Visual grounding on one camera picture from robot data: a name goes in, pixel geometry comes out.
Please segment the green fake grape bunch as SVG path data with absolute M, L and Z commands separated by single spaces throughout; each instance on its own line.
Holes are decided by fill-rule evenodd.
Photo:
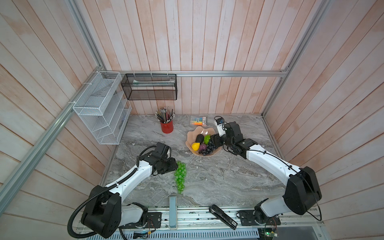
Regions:
M 182 194 L 185 190 L 185 178 L 187 176 L 186 164 L 178 161 L 178 168 L 174 173 L 175 182 L 179 194 Z

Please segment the black fake grape bunch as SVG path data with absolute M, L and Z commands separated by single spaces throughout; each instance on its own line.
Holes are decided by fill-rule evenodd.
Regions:
M 213 144 L 212 141 L 209 142 L 209 144 L 207 145 L 207 149 L 205 151 L 198 151 L 198 153 L 200 155 L 203 155 L 203 156 L 209 156 L 209 155 L 212 155 L 213 154 L 213 151 L 216 150 L 217 148 L 215 147 L 215 145 Z

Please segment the green bumpy fake fruit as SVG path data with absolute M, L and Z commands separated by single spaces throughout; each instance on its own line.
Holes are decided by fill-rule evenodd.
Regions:
M 210 142 L 210 139 L 211 139 L 211 135 L 205 135 L 205 137 L 204 137 L 204 144 L 208 145 L 209 142 Z

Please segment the dark fake avocado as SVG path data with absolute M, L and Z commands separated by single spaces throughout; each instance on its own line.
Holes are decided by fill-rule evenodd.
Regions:
M 203 134 L 198 134 L 196 136 L 196 143 L 202 144 L 204 142 L 205 135 Z

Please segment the yellow fake lemon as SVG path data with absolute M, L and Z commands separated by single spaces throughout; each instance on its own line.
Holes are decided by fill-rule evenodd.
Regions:
M 198 151 L 199 151 L 200 146 L 201 146 L 201 143 L 199 143 L 199 142 L 195 142 L 195 143 L 193 143 L 193 144 L 191 145 L 193 151 L 195 151 L 195 152 L 198 152 Z

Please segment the purple fake fig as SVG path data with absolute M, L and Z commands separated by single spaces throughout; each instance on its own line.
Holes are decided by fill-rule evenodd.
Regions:
M 200 144 L 199 151 L 205 151 L 207 149 L 207 145 L 202 143 Z

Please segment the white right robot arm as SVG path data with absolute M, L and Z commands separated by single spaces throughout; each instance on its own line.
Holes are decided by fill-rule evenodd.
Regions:
M 216 116 L 215 125 L 218 133 L 211 137 L 214 146 L 224 146 L 228 153 L 258 164 L 285 186 L 280 197 L 265 199 L 255 206 L 253 215 L 258 225 L 266 225 L 271 218 L 288 212 L 302 216 L 319 204 L 322 193 L 313 169 L 291 165 L 256 141 L 245 139 L 236 122 L 226 122 L 223 117 Z

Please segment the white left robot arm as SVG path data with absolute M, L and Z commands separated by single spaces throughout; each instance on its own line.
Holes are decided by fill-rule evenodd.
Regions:
M 130 192 L 150 176 L 163 175 L 178 169 L 172 149 L 163 143 L 145 148 L 136 159 L 136 164 L 112 183 L 95 186 L 83 203 L 71 214 L 68 234 L 75 239 L 85 239 L 94 235 L 109 238 L 116 230 L 127 224 L 147 224 L 148 209 L 132 203 L 123 206 Z

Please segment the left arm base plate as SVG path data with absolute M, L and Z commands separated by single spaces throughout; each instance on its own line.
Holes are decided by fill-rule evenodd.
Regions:
M 146 229 L 159 229 L 162 223 L 161 212 L 147 212 L 144 214 L 145 228 Z

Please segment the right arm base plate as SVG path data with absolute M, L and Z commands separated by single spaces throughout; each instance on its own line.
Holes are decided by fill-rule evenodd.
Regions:
M 240 219 L 242 226 L 281 225 L 279 216 L 268 217 L 256 210 L 240 210 L 236 213 L 236 217 Z

